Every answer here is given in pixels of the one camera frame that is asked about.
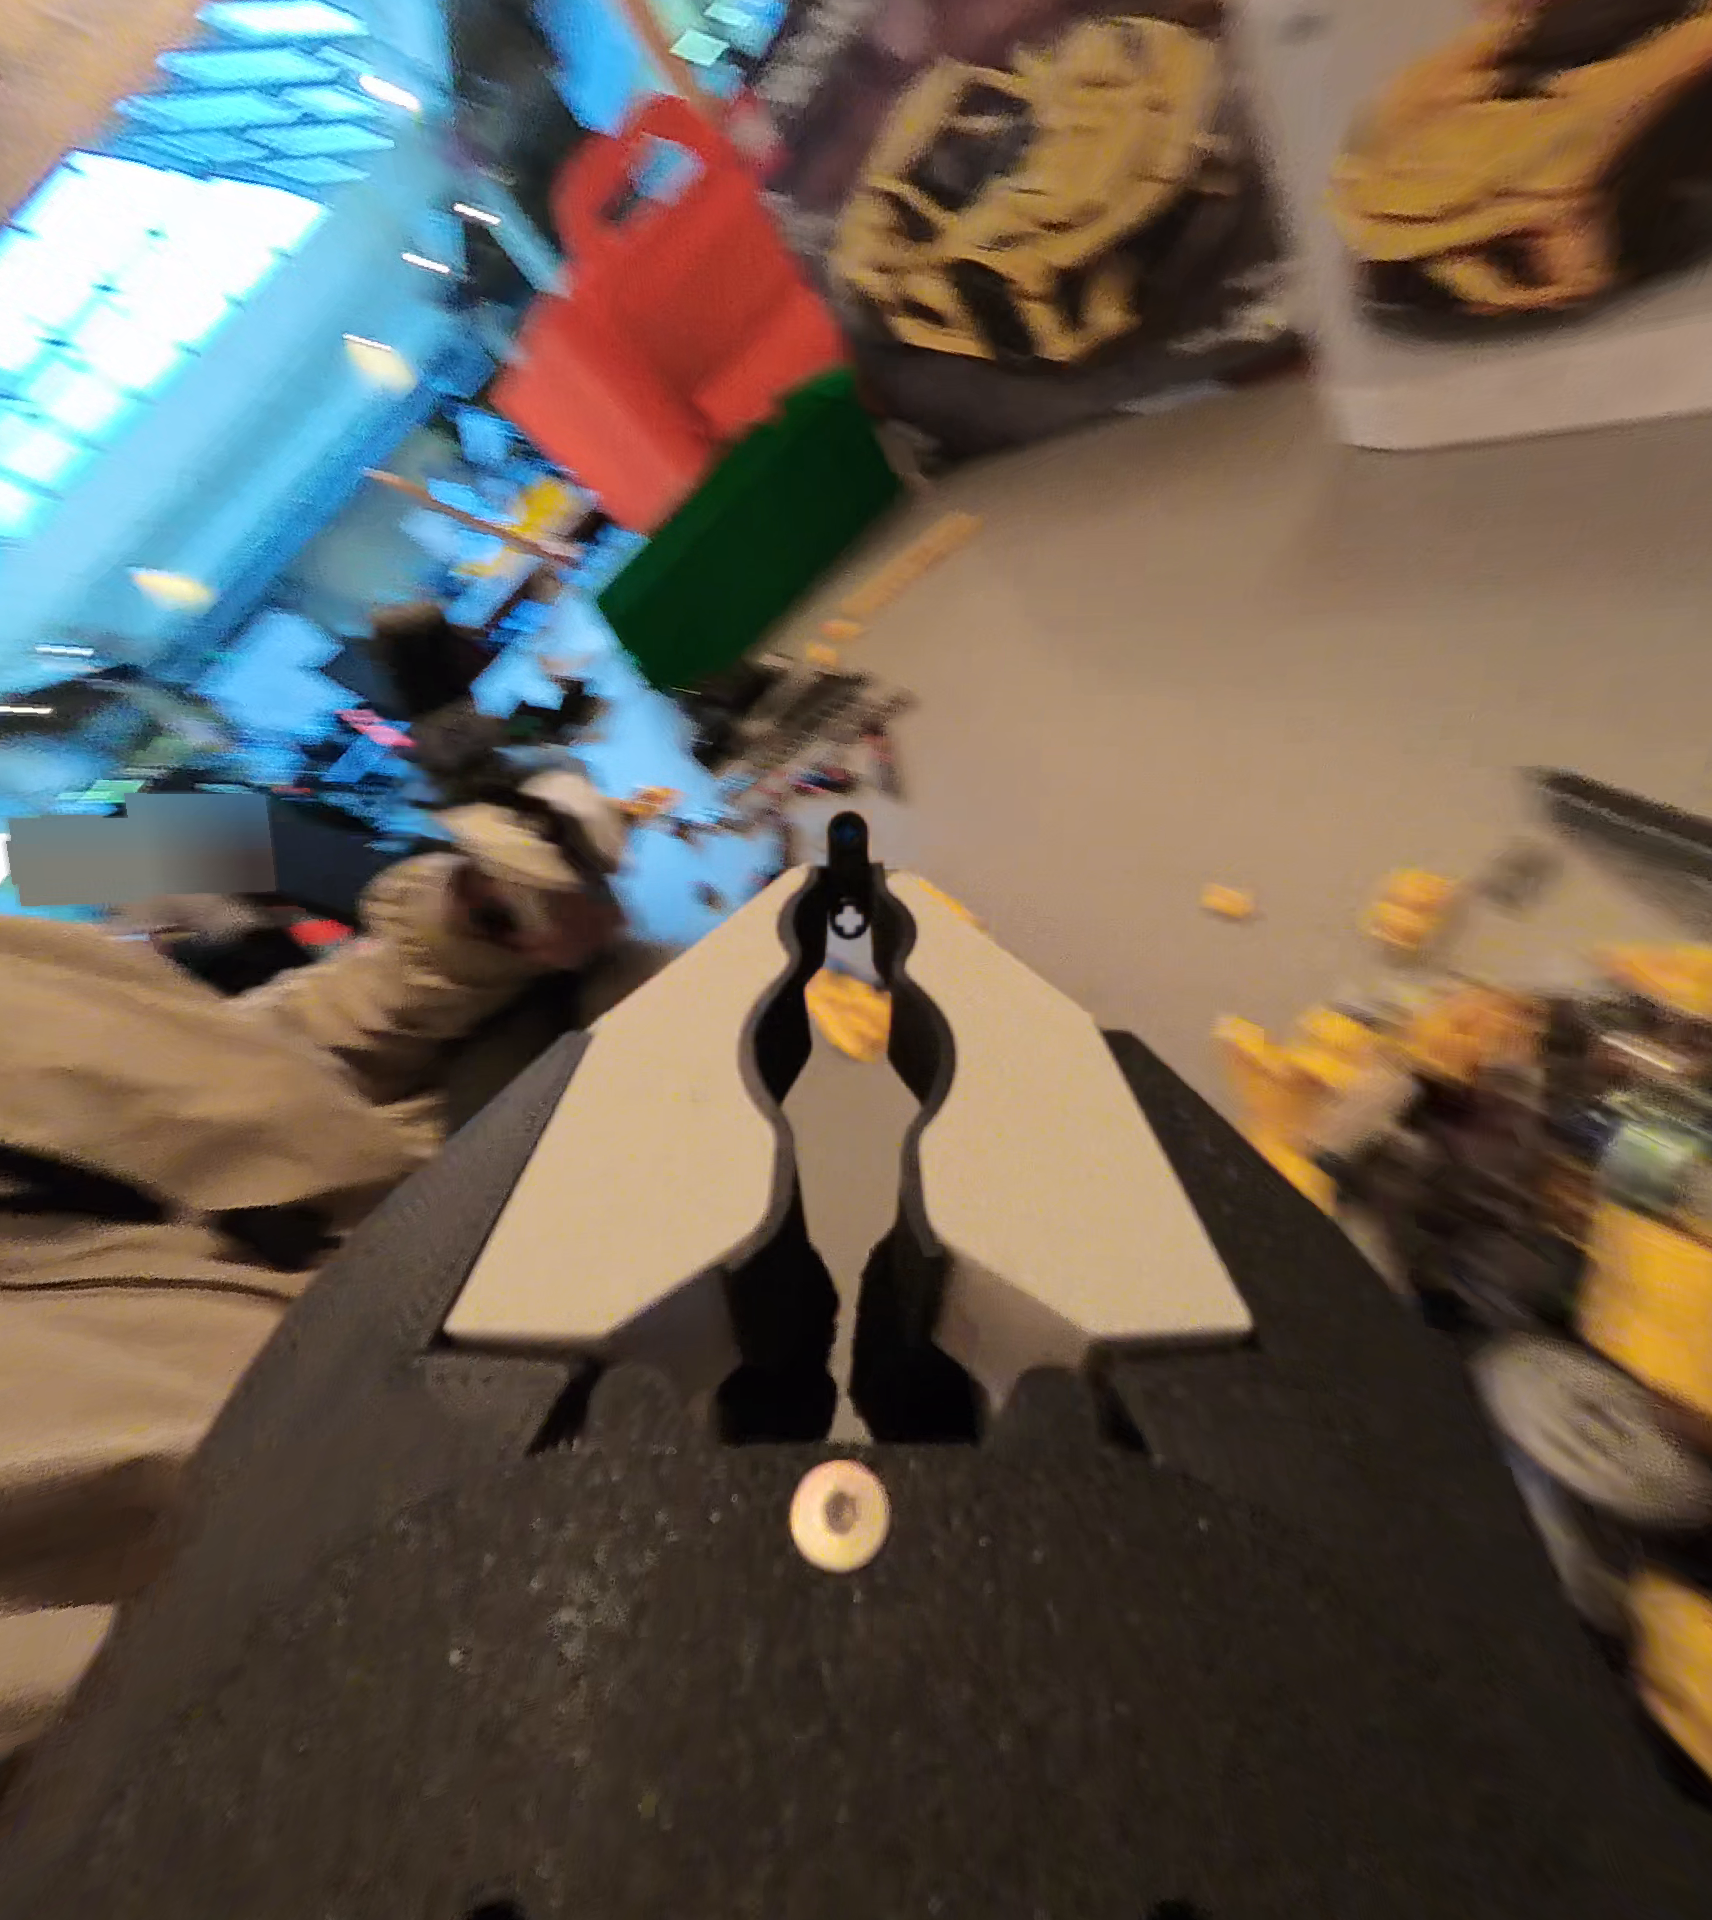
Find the pile of yellow black bricks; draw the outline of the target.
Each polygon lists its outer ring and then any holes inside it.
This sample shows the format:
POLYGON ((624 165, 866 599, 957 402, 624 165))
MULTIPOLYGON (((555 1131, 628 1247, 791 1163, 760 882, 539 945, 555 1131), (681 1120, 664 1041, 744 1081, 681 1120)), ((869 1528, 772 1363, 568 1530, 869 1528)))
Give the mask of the pile of yellow black bricks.
MULTIPOLYGON (((1712 906, 1712 817, 1528 784, 1569 844, 1712 906)), ((1525 840, 1466 879, 1396 869, 1365 988, 1211 1040, 1243 1137, 1466 1347, 1564 1600, 1712 1815, 1712 937, 1500 976, 1471 934, 1559 866, 1525 840)))

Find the person's left hand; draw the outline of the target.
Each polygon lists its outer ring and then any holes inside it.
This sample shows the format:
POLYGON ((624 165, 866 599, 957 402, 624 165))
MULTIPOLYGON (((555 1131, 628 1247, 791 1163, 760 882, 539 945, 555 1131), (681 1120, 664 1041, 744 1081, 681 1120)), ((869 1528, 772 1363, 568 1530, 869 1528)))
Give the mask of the person's left hand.
POLYGON ((622 931, 620 906, 580 890, 515 887, 471 860, 451 877, 454 924, 477 941, 510 952, 534 972, 580 972, 622 931))

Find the instruction booklet car picture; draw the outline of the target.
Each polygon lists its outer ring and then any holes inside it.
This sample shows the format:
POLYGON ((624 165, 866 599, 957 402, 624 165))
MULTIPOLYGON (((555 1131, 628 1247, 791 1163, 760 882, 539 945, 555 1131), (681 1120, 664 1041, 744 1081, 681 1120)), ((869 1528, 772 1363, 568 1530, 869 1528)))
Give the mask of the instruction booklet car picture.
POLYGON ((1235 4, 1335 435, 1712 415, 1712 1, 1235 4))

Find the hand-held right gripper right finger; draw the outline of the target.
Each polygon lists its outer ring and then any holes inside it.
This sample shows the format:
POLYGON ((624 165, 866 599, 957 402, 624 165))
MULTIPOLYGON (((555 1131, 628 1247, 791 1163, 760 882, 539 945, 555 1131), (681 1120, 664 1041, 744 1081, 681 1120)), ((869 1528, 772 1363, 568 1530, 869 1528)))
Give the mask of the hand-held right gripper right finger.
POLYGON ((881 1444, 974 1444, 1027 1375, 1232 1349, 1255 1312, 1099 1021, 925 877, 869 920, 915 1100, 864 1267, 853 1405, 881 1444))

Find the grey desk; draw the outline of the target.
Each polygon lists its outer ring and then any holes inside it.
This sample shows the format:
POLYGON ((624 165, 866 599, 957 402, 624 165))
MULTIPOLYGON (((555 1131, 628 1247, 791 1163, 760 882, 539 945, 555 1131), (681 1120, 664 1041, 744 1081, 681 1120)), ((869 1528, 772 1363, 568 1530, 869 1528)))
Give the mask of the grey desk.
POLYGON ((1214 1012, 1281 1013, 1361 966, 1339 927, 1375 869, 1495 851, 1516 761, 1689 799, 1712 766, 1712 415, 1363 451, 1305 381, 1188 404, 974 467, 986 530, 885 614, 922 693, 904 846, 1017 953, 1121 1015, 1123 1068, 1196 1177, 1262 1323, 1255 1354, 1128 1361, 1037 1387, 994 1447, 922 1464, 1070 1468, 1154 1493, 1173 1539, 1121 1588, 1191 1675, 1070 1699, 971 1636, 915 1684, 886 1767, 942 1814, 864 1840, 856 1915, 908 1915, 885 1868, 1018 1915, 1017 1842, 1080 1848, 1070 1907, 1125 1915, 1712 1915, 1707 1818, 1661 1780, 1555 1594, 1456 1349, 1158 1068, 1204 1092, 1214 1012), (1200 912, 1208 883, 1250 921, 1200 912))

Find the green plastic bin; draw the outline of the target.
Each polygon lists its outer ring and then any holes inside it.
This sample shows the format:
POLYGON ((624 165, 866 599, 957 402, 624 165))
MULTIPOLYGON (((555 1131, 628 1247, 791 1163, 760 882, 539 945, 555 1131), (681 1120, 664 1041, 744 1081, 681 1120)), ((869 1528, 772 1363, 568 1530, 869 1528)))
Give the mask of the green plastic bin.
POLYGON ((719 460, 597 608, 644 684, 696 689, 757 647, 903 492, 856 374, 822 371, 719 460))

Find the small black blue pin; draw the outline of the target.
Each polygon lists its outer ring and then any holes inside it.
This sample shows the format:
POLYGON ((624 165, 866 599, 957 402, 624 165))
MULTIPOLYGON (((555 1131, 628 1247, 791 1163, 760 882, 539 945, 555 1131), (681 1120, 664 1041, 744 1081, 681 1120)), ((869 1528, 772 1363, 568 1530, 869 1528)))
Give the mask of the small black blue pin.
POLYGON ((824 831, 822 873, 829 886, 827 924, 845 941, 869 935, 875 915, 875 860, 866 817, 836 811, 824 831))

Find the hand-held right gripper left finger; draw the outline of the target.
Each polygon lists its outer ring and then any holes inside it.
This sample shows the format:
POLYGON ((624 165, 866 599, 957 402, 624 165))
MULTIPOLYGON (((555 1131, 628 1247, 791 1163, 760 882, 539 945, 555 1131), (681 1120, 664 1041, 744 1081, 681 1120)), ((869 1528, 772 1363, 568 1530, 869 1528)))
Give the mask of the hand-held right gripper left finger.
POLYGON ((840 1296, 787 1110, 827 941, 822 871, 792 867, 586 1029, 451 1345, 648 1366, 731 1444, 831 1434, 840 1296))

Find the dark toy car box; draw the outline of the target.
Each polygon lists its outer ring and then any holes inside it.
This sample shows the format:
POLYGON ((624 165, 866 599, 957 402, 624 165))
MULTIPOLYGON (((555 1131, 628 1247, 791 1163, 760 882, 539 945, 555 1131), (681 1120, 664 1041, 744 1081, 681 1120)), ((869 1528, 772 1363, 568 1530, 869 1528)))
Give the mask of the dark toy car box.
POLYGON ((922 473, 1301 357, 1229 4, 787 4, 753 94, 772 212, 922 473))

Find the person's left forearm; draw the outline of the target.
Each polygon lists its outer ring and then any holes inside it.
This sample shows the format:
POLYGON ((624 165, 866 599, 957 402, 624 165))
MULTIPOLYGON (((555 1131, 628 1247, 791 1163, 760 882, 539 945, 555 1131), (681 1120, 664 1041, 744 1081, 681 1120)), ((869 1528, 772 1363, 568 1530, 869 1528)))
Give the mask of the person's left forearm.
POLYGON ((429 1092, 447 1053, 522 988, 508 949, 481 935, 460 854, 420 854, 364 890, 363 930, 331 955, 280 972, 232 1013, 327 1062, 392 1106, 429 1092))

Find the long yellow beam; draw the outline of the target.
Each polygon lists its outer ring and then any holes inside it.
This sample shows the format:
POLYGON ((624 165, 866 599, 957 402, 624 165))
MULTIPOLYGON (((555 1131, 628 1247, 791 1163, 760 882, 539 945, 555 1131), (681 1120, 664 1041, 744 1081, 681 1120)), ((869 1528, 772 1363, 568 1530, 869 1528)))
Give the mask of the long yellow beam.
POLYGON ((861 627, 896 603, 935 567, 957 556, 984 530, 984 515, 946 511, 901 546, 839 601, 834 619, 861 627))

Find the red plastic bin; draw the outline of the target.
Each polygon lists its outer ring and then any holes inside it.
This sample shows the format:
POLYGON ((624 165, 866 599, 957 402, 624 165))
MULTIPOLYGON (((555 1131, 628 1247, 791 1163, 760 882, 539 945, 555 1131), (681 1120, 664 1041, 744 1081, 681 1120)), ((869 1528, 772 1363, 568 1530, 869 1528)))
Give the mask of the red plastic bin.
POLYGON ((616 526, 653 534, 845 330, 734 143, 654 94, 560 167, 565 286, 532 299, 490 407, 616 526))

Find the skylight window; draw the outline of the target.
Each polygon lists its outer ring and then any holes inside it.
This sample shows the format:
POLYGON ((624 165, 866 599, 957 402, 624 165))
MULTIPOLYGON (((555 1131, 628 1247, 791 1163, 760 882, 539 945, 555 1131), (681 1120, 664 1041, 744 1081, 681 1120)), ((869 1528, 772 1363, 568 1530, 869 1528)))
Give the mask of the skylight window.
POLYGON ((415 116, 380 4, 0 4, 0 543, 29 539, 415 116))

